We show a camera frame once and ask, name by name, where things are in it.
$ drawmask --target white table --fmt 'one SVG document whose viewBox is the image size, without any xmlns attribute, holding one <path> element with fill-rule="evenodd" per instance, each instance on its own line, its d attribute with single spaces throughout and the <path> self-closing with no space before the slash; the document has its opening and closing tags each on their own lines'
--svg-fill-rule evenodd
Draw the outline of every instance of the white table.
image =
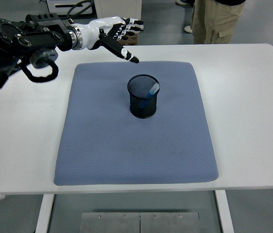
<svg viewBox="0 0 273 233">
<path fill-rule="evenodd" d="M 51 199 L 54 193 L 273 188 L 272 46 L 174 45 L 128 49 L 141 61 L 192 64 L 219 178 L 208 183 L 186 184 L 56 186 L 53 183 L 76 65 L 127 62 L 99 48 L 60 52 L 56 62 L 60 73 L 50 83 L 31 83 L 19 72 L 0 90 L 0 193 L 51 194 L 48 196 Z M 47 72 L 49 69 L 44 69 L 35 75 Z M 225 205 L 224 195 L 220 206 Z"/>
</svg>

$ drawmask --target pen holder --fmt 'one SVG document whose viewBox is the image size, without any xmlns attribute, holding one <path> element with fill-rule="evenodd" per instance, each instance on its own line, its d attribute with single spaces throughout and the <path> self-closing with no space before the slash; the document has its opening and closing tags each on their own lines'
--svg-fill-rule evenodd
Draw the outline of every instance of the pen holder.
<svg viewBox="0 0 273 233">
<path fill-rule="evenodd" d="M 157 94 L 160 84 L 150 75 L 140 74 L 128 82 L 130 93 L 130 111 L 138 118 L 149 118 L 157 109 Z"/>
</svg>

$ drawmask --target robotic hand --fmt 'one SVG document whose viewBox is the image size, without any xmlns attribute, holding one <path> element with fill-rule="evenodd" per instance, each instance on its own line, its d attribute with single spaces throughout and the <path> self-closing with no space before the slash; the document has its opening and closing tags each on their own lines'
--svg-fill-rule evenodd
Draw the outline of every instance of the robotic hand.
<svg viewBox="0 0 273 233">
<path fill-rule="evenodd" d="M 92 20 L 89 24 L 72 23 L 68 29 L 73 33 L 74 50 L 88 48 L 97 49 L 100 45 L 107 48 L 116 56 L 138 63 L 125 47 L 117 43 L 127 39 L 126 35 L 134 35 L 144 30 L 143 22 L 132 18 L 109 17 Z"/>
<path fill-rule="evenodd" d="M 0 88 L 8 77 L 20 69 L 36 83 L 54 80 L 59 72 L 54 63 L 58 57 L 55 48 L 62 51 L 90 50 L 104 46 L 116 56 L 138 63 L 139 60 L 118 40 L 126 39 L 143 30 L 143 22 L 132 18 L 109 17 L 92 20 L 89 24 L 63 23 L 56 15 L 27 15 L 26 22 L 0 19 Z M 46 77 L 35 77 L 26 68 L 52 67 Z"/>
</svg>

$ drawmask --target blue mat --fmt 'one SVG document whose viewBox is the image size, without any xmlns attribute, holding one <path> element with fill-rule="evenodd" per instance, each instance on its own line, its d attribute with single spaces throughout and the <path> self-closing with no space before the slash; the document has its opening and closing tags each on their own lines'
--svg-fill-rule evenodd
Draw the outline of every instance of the blue mat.
<svg viewBox="0 0 273 233">
<path fill-rule="evenodd" d="M 160 82 L 157 111 L 129 110 L 138 74 Z M 75 70 L 54 183 L 198 183 L 218 178 L 194 69 L 183 62 L 80 64 Z"/>
</svg>

